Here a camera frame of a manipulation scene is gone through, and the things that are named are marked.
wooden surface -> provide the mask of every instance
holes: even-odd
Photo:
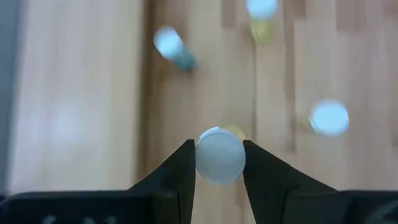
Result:
[[[143,1],[24,1],[8,188],[137,177]]]
[[[187,138],[235,124],[249,139],[337,189],[397,189],[398,9],[394,1],[284,0],[272,40],[255,46],[244,1],[154,4],[152,28],[174,26],[198,60],[183,73],[152,48],[148,172]],[[342,101],[350,128],[335,138],[298,116]],[[193,223],[254,223],[242,182],[197,174]]]
[[[30,0],[25,8],[9,189],[123,189],[186,139],[239,126],[248,139],[337,189],[397,189],[398,4],[280,0],[272,38],[255,46],[244,1]],[[183,73],[152,44],[141,77],[143,28],[173,26],[198,60]],[[140,84],[146,121],[140,132]],[[296,117],[342,101],[336,138]],[[197,174],[193,223],[254,223],[244,185]]]

